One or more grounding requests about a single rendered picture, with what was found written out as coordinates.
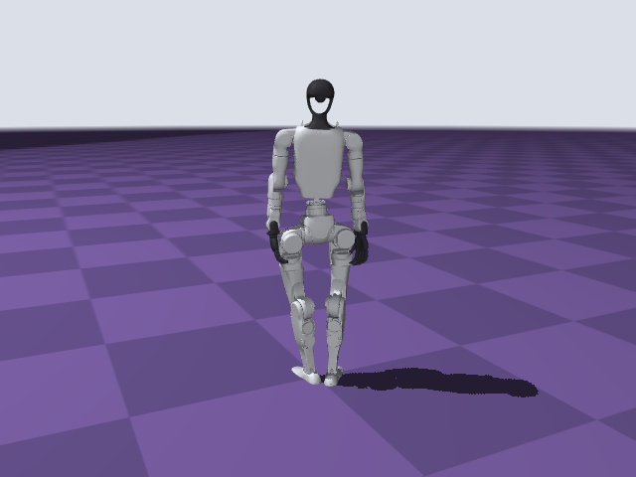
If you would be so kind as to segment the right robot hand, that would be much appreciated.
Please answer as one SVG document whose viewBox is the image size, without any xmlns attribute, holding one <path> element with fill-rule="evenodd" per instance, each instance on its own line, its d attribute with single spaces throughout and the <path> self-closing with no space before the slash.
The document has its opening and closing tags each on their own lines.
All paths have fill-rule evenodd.
<svg viewBox="0 0 636 477">
<path fill-rule="evenodd" d="M 364 263 L 368 259 L 369 245 L 366 238 L 367 233 L 368 233 L 368 224 L 365 221 L 361 223 L 360 232 L 356 232 L 354 230 L 354 234 L 357 236 L 355 238 L 355 244 L 353 245 L 353 247 L 351 248 L 349 252 L 352 253 L 354 250 L 356 250 L 356 253 L 355 253 L 354 259 L 349 262 L 350 264 L 353 263 L 353 265 L 359 265 L 361 263 Z"/>
</svg>

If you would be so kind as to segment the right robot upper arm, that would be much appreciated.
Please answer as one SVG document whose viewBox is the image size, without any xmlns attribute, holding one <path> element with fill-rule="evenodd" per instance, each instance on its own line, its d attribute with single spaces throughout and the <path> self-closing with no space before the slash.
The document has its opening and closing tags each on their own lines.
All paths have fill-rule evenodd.
<svg viewBox="0 0 636 477">
<path fill-rule="evenodd" d="M 350 177 L 346 178 L 346 187 L 350 192 L 363 191 L 363 141 L 354 131 L 343 130 L 345 145 L 350 151 L 347 153 Z"/>
</svg>

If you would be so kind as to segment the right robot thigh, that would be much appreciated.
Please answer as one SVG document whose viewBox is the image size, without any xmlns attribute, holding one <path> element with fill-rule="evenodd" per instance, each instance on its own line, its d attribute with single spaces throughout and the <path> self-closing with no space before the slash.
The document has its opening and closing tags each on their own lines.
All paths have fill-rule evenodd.
<svg viewBox="0 0 636 477">
<path fill-rule="evenodd" d="M 331 261 L 331 290 L 326 297 L 325 310 L 331 317 L 339 317 L 341 297 L 346 299 L 347 285 L 350 272 L 349 263 L 352 254 L 349 252 L 355 243 L 355 234 L 346 225 L 334 224 L 335 238 L 329 241 L 329 255 Z"/>
</svg>

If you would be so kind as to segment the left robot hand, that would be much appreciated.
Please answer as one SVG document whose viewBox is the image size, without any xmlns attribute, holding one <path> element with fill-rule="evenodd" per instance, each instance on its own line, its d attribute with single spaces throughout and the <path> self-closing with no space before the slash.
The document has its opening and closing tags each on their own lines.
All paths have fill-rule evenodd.
<svg viewBox="0 0 636 477">
<path fill-rule="evenodd" d="M 277 235 L 280 234 L 280 231 L 278 229 L 278 223 L 276 221 L 272 221 L 272 222 L 270 222 L 269 227 L 270 227 L 270 231 L 268 231 L 267 234 L 269 235 L 271 249 L 272 249 L 272 251 L 275 254 L 275 258 L 280 263 L 288 263 L 288 260 L 287 259 L 283 259 L 280 256 L 280 253 L 279 253 Z"/>
</svg>

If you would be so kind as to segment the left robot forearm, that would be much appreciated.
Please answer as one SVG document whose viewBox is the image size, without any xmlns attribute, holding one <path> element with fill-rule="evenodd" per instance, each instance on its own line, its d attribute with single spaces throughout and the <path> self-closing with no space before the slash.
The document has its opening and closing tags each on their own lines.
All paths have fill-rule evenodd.
<svg viewBox="0 0 636 477">
<path fill-rule="evenodd" d="M 267 217 L 268 220 L 266 222 L 266 228 L 270 231 L 269 224 L 272 221 L 276 221 L 278 223 L 278 229 L 280 228 L 279 219 L 281 217 L 281 208 L 282 208 L 282 200 L 283 194 L 279 191 L 273 191 L 273 175 L 270 174 L 268 178 L 268 204 L 267 204 Z"/>
</svg>

